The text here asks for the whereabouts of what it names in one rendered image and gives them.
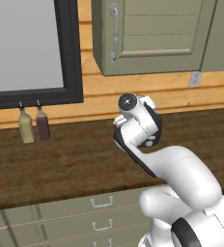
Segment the black framed window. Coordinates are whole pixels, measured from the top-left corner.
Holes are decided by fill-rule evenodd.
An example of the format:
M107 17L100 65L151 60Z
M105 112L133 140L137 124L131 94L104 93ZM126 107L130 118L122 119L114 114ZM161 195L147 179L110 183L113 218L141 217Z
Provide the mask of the black framed window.
M77 0L0 0L0 109L82 101Z

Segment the yellow-green sauce bottle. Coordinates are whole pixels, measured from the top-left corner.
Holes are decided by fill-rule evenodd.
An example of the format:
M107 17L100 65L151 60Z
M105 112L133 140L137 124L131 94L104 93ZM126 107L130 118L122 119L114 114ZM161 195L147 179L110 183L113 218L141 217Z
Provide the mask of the yellow-green sauce bottle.
M25 112L22 102L19 102L20 115L18 119L19 130L24 144L34 142L34 129L31 116Z

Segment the dark red sauce bottle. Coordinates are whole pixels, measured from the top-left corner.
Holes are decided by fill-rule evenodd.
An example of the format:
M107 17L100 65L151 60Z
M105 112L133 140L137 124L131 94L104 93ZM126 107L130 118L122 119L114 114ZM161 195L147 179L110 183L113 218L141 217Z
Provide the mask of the dark red sauce bottle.
M38 113L36 116L36 124L37 124L37 131L39 134L39 139L41 141L49 141L50 131L49 131L49 124L48 124L48 117L43 112L42 106L39 100L37 100L37 107L38 107Z

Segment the plain green wall cupboard door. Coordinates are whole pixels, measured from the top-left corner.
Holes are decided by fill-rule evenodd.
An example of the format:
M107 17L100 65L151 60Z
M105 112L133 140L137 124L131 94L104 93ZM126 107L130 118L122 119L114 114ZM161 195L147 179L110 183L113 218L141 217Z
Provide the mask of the plain green wall cupboard door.
M224 70L224 0L217 0L201 71Z

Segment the green drawer front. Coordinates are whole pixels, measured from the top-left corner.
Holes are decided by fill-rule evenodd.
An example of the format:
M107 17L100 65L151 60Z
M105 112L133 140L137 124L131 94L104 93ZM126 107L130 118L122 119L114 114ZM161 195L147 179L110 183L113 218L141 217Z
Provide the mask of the green drawer front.
M133 228L125 231L103 233L78 239L48 243L40 245L39 247L93 247L94 241L97 242L97 247L105 247L108 245L109 238L112 239L112 247L120 247L128 244L137 247L139 240L145 233L146 230L144 229Z
M136 213L142 222L148 223L150 219L143 215L139 207L139 196L147 187L130 189L93 196L67 199L62 201L42 203L31 206L20 206L3 209L2 214L12 226L29 224L54 219L64 219L66 217L80 216L89 213L104 212L112 209L127 209L137 207ZM90 200L93 197L113 197L113 205L104 208L93 208Z
M111 210L85 216L66 217L58 220L12 226L20 246L64 240L92 233L102 233L125 227L149 224L142 222L136 213L137 207Z

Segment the green panelled wall cupboard door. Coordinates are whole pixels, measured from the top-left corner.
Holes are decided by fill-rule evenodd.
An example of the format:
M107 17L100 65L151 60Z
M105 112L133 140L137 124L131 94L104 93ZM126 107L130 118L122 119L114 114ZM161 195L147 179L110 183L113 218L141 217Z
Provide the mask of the green panelled wall cupboard door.
M91 0L93 56L104 76L200 68L216 0ZM119 6L118 61L113 3Z

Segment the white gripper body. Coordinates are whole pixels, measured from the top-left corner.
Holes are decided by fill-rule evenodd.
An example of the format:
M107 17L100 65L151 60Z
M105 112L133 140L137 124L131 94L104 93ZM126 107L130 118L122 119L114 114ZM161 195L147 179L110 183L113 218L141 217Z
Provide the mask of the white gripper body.
M122 124L126 123L127 119L125 118L124 115L120 115L119 117L117 117L114 122L113 125L115 125L116 127L120 127Z

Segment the grey wall power outlet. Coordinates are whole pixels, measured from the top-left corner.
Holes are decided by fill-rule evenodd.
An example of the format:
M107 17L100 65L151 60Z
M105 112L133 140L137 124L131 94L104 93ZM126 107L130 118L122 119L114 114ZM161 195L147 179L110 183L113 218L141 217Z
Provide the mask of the grey wall power outlet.
M192 71L190 80L189 80L189 87L194 88L200 85L202 73L200 71Z

